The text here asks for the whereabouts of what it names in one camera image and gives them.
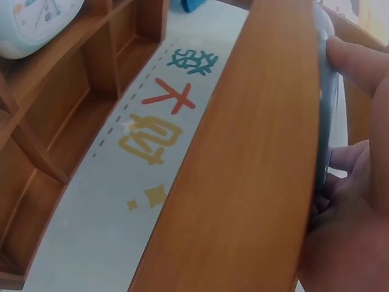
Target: shelf compartment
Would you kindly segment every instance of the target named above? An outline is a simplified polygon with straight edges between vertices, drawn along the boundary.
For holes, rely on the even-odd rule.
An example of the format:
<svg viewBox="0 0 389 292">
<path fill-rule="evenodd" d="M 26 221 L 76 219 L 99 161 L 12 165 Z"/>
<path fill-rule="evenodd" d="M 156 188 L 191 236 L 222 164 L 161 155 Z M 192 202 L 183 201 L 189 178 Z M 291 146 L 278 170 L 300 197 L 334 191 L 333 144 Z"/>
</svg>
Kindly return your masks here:
<svg viewBox="0 0 389 292">
<path fill-rule="evenodd" d="M 90 91 L 77 106 L 49 149 L 65 174 L 74 172 L 114 105 L 114 97 Z"/>
<path fill-rule="evenodd" d="M 37 170 L 12 138 L 0 161 L 0 273 L 20 287 L 17 275 L 28 272 L 64 184 Z"/>
<path fill-rule="evenodd" d="M 110 37 L 106 24 L 38 91 L 24 117 L 30 136 L 43 146 L 36 148 L 44 148 L 48 160 L 68 178 L 119 96 Z"/>
<path fill-rule="evenodd" d="M 44 147 L 49 147 L 69 112 L 88 90 L 83 56 L 78 51 L 38 92 L 38 98 L 24 117 Z"/>
<path fill-rule="evenodd" d="M 137 33 L 140 2 L 129 2 L 111 20 L 116 62 L 119 70 L 119 84 L 122 93 L 135 79 L 159 46 L 159 42 L 143 38 Z"/>
<path fill-rule="evenodd" d="M 38 52 L 13 61 L 13 66 L 11 69 L 8 68 L 5 79 L 19 106 L 28 107 L 35 98 L 33 93 L 45 84 L 51 73 L 65 64 L 103 24 L 102 16 L 81 13 Z"/>
<path fill-rule="evenodd" d="M 159 43 L 135 37 L 118 54 L 120 87 L 125 91 L 157 50 Z"/>
<path fill-rule="evenodd" d="M 1 253 L 26 275 L 65 185 L 35 170 L 9 221 Z"/>
<path fill-rule="evenodd" d="M 0 247 L 34 166 L 13 139 L 0 151 Z"/>
</svg>

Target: white clock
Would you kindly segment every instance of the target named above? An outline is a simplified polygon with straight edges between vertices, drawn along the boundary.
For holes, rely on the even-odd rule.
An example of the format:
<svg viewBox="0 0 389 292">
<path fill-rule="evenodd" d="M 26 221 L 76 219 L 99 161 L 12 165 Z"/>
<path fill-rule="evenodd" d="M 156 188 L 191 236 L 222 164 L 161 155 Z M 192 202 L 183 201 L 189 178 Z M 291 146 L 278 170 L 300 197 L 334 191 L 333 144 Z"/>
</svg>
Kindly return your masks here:
<svg viewBox="0 0 389 292">
<path fill-rule="evenodd" d="M 77 15 L 84 0 L 1 0 L 0 55 L 24 58 L 47 44 Z"/>
</svg>

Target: blue object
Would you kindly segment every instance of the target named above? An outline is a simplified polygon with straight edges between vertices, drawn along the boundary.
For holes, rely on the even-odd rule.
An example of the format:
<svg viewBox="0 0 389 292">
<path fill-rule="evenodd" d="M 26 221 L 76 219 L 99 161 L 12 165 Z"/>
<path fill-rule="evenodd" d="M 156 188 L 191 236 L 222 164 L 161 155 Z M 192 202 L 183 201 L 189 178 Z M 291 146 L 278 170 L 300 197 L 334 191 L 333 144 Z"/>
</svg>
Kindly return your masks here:
<svg viewBox="0 0 389 292">
<path fill-rule="evenodd" d="M 195 11 L 201 4 L 203 4 L 206 0 L 181 0 L 182 8 L 184 8 L 185 12 L 191 13 Z"/>
<path fill-rule="evenodd" d="M 324 186 L 329 159 L 331 157 L 332 128 L 336 118 L 339 73 L 328 63 L 326 42 L 335 35 L 334 26 L 320 4 L 314 4 L 315 26 L 318 37 L 318 62 L 320 68 L 320 126 L 316 163 L 316 185 L 320 190 Z"/>
</svg>

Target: wood grain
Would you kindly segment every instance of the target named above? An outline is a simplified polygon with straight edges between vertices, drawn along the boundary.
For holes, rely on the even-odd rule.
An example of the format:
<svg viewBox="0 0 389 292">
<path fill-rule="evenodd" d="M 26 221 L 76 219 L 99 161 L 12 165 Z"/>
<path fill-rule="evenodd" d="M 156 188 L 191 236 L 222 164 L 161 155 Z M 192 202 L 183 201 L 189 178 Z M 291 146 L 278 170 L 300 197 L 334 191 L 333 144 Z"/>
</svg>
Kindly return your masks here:
<svg viewBox="0 0 389 292">
<path fill-rule="evenodd" d="M 254 1 L 130 287 L 289 291 L 318 142 L 311 1 Z"/>
</svg>

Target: finger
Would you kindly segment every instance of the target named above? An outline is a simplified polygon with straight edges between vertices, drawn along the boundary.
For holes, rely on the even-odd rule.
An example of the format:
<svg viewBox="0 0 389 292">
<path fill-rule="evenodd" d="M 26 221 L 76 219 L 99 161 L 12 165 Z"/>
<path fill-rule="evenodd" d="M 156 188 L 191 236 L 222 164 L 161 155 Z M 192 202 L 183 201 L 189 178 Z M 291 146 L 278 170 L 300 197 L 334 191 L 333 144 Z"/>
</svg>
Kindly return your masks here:
<svg viewBox="0 0 389 292">
<path fill-rule="evenodd" d="M 327 211 L 312 218 L 312 220 L 309 222 L 308 232 L 318 229 L 323 225 L 325 225 L 326 223 L 330 222 L 335 217 L 335 215 L 336 215 L 335 208 L 330 208 Z"/>
<path fill-rule="evenodd" d="M 319 213 L 323 213 L 328 209 L 329 200 L 324 198 L 321 195 L 316 195 L 314 197 L 314 204 Z"/>
<path fill-rule="evenodd" d="M 389 70 L 389 55 L 372 49 L 330 38 L 326 53 L 329 62 L 366 93 L 373 96 Z"/>
<path fill-rule="evenodd" d="M 372 205 L 389 215 L 389 79 L 381 83 L 373 99 L 370 132 Z"/>
<path fill-rule="evenodd" d="M 344 170 L 351 173 L 357 158 L 368 144 L 369 140 L 365 140 L 352 146 L 333 148 L 329 159 L 329 166 L 333 169 Z"/>
<path fill-rule="evenodd" d="M 335 189 L 339 183 L 341 178 L 338 178 L 336 175 L 332 175 L 330 173 L 327 173 L 326 181 L 324 183 L 323 193 L 322 195 L 326 199 L 331 199 L 333 193 L 335 192 Z"/>
</svg>

